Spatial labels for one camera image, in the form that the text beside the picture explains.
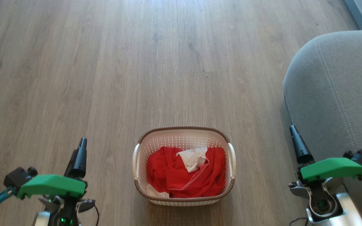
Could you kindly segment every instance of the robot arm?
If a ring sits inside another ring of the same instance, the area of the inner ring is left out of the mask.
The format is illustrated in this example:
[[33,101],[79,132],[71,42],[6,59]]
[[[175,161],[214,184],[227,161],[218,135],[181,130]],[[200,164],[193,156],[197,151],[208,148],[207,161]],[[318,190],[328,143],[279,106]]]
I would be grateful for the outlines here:
[[87,139],[82,138],[73,151],[64,176],[38,175],[36,169],[27,171],[19,167],[4,179],[6,189],[0,193],[0,204],[11,196],[20,199],[42,195],[39,200],[46,207],[38,213],[33,225],[73,225],[78,226],[78,213],[95,207],[94,200],[83,200],[87,182],[86,175]]
[[362,219],[347,193],[336,190],[344,177],[362,180],[362,150],[346,152],[343,158],[315,162],[295,126],[290,127],[297,162],[297,182],[289,184],[295,196],[309,199],[308,219],[316,225],[362,225]]

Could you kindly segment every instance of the cable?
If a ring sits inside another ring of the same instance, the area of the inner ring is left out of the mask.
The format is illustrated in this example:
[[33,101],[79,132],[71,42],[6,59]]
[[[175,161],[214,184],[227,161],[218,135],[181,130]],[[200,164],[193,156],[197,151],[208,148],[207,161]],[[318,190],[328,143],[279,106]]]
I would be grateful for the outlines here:
[[346,193],[349,193],[349,190],[347,189],[347,186],[343,183],[344,189],[346,190]]
[[99,219],[100,219],[100,213],[99,213],[99,210],[97,209],[97,206],[95,204],[95,209],[96,209],[96,212],[97,212],[97,221],[96,221],[96,226],[99,225]]
[[296,221],[298,221],[298,220],[306,220],[306,222],[305,222],[305,226],[307,226],[308,225],[308,218],[297,218],[296,220],[292,220],[290,223],[289,223],[289,226],[292,226],[292,223],[294,223],[294,222],[296,222]]

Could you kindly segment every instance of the white plastic basket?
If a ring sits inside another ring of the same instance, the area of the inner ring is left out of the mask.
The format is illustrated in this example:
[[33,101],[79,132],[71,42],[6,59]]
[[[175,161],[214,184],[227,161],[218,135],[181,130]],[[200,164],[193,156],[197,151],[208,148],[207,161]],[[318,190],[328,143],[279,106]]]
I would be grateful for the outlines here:
[[[147,190],[146,164],[149,156],[161,147],[177,147],[182,150],[202,147],[221,147],[226,154],[226,185],[218,196],[199,198],[157,198]],[[213,204],[230,193],[236,176],[236,158],[233,145],[222,132],[206,127],[164,127],[145,133],[135,146],[132,170],[138,192],[152,203],[165,206],[202,206]]]

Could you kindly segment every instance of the red cloth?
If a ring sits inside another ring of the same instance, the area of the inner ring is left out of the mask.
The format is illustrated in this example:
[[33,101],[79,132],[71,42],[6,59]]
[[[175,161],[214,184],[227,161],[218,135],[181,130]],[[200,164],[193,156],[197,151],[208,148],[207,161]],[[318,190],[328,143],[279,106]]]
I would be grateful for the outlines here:
[[206,162],[197,171],[189,173],[180,156],[179,148],[162,147],[149,156],[148,182],[157,192],[167,192],[173,198],[217,196],[225,184],[226,156],[222,148],[207,148]]

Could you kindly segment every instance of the basket rim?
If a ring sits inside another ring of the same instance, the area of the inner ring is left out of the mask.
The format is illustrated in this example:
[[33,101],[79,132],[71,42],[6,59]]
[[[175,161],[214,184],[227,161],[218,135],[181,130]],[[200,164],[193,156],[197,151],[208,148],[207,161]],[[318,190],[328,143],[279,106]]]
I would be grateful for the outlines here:
[[163,131],[163,130],[208,130],[208,131],[212,131],[212,132],[216,132],[218,134],[220,134],[227,143],[230,143],[230,139],[228,138],[228,136],[226,134],[224,134],[222,131],[211,128],[211,127],[204,127],[204,126],[166,126],[166,127],[158,127],[152,130],[149,130],[147,132],[145,132],[138,140],[138,143],[142,143],[142,140],[145,139],[145,137],[153,132],[157,132],[157,131]]
[[[141,144],[142,141],[145,139],[145,137],[153,132],[157,132],[157,131],[163,131],[163,130],[207,130],[207,131],[212,131],[212,132],[216,132],[218,134],[220,134],[227,143],[230,143],[230,139],[228,138],[227,135],[225,135],[222,131],[211,128],[211,127],[204,127],[204,126],[167,126],[167,127],[159,127],[159,128],[155,128],[152,130],[149,130],[147,132],[145,132],[140,139],[138,140],[138,144]],[[163,202],[204,202],[204,201],[212,201],[212,200],[217,200],[217,199],[221,199],[224,196],[228,195],[231,192],[231,189],[233,189],[234,183],[235,183],[235,178],[232,178],[230,181],[230,185],[227,187],[227,189],[222,192],[221,194],[217,195],[217,196],[209,196],[209,197],[197,197],[197,198],[159,198],[159,197],[154,197],[154,196],[149,196],[146,192],[144,192],[137,179],[134,179],[135,182],[135,187],[137,189],[137,191],[144,196],[145,198],[149,199],[149,200],[154,200],[154,201],[163,201]]]

